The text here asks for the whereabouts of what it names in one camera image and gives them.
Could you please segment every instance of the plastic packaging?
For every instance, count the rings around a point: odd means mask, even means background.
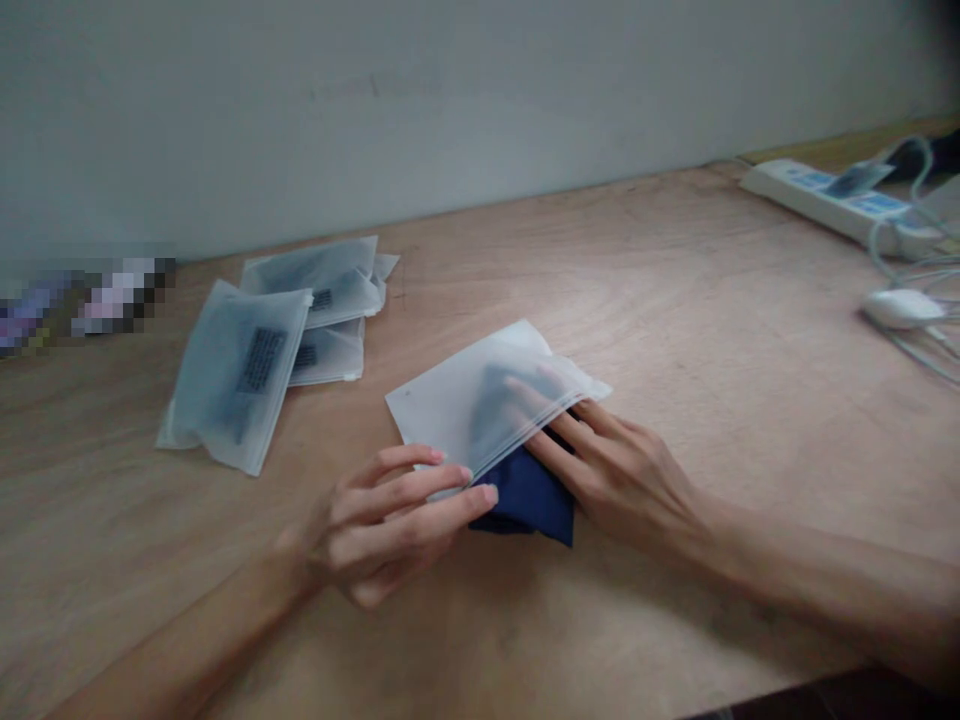
[[[247,260],[240,289],[255,295],[308,288],[307,328],[375,315],[382,307],[373,280],[377,237],[340,240]]]
[[[390,273],[398,262],[400,262],[399,255],[378,254],[373,260],[373,284],[377,286],[377,291],[380,293],[380,307],[377,308],[377,312],[383,310],[383,306],[387,303],[387,278],[390,277]]]
[[[365,325],[364,318],[357,318],[306,330],[293,362],[290,385],[317,385],[360,378],[363,375]]]
[[[218,280],[190,333],[157,447],[203,445],[259,475],[312,300],[309,290],[247,295]]]
[[[584,398],[609,385],[569,359],[521,320],[474,343],[386,396],[404,442],[426,443],[475,478]]]

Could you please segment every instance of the plug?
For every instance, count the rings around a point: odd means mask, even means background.
[[[861,307],[877,325],[890,330],[926,327],[947,315],[940,303],[911,288],[872,292]]]

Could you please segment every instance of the white cable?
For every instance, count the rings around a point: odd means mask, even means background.
[[[910,186],[910,201],[913,205],[914,211],[920,215],[924,220],[929,222],[933,227],[937,228],[944,236],[945,240],[952,239],[951,233],[944,222],[937,217],[936,213],[927,208],[922,198],[920,197],[920,189],[923,186],[923,183],[926,181],[927,176],[930,174],[930,171],[933,168],[933,152],[930,149],[930,143],[927,142],[926,138],[920,135],[912,135],[910,137],[904,138],[901,140],[895,148],[893,148],[890,154],[893,154],[895,150],[902,147],[907,143],[913,143],[920,148],[920,151],[923,153],[923,169],[917,178],[913,181],[913,184]],[[870,259],[873,261],[873,264],[877,269],[883,273],[883,275],[890,281],[888,289],[894,290],[897,288],[903,288],[907,285],[914,284],[920,280],[928,281],[924,283],[919,289],[925,295],[927,295],[931,300],[936,301],[937,303],[947,306],[960,304],[960,298],[958,297],[940,297],[930,293],[937,285],[946,282],[954,277],[960,277],[960,269],[941,269],[941,270],[928,270],[924,272],[917,272],[921,268],[931,268],[938,267],[942,265],[957,265],[960,264],[960,255],[941,255],[941,256],[931,256],[924,258],[918,262],[909,265],[905,270],[897,272],[886,261],[880,256],[879,250],[879,232],[880,229],[885,225],[889,224],[893,230],[894,237],[897,239],[897,248],[902,250],[903,243],[902,238],[899,232],[898,227],[899,221],[894,218],[892,220],[880,220],[876,222],[872,228],[870,228],[870,235],[867,239],[867,252],[870,255]],[[944,370],[937,362],[931,359],[926,353],[922,353],[915,346],[908,343],[904,340],[900,332],[893,330],[889,327],[882,325],[877,322],[874,318],[869,318],[871,323],[882,332],[886,337],[901,351],[909,355],[916,362],[927,368],[928,370],[933,371],[940,377],[948,380],[951,383],[960,385],[960,377],[951,374],[950,372]],[[939,319],[938,324],[944,323],[956,323],[960,321],[960,313],[947,313],[946,316]],[[949,359],[954,363],[960,362],[960,351],[957,347],[950,341],[950,339],[943,333],[942,330],[937,328],[935,325],[928,325],[923,328],[924,331],[946,352],[949,354]]]

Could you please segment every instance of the white wall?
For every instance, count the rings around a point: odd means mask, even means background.
[[[928,5],[0,0],[0,250],[203,257],[955,110]]]

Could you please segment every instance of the fingernail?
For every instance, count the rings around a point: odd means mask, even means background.
[[[496,507],[497,503],[500,501],[500,491],[497,489],[497,486],[484,485],[483,499],[487,501],[487,504],[490,507]]]

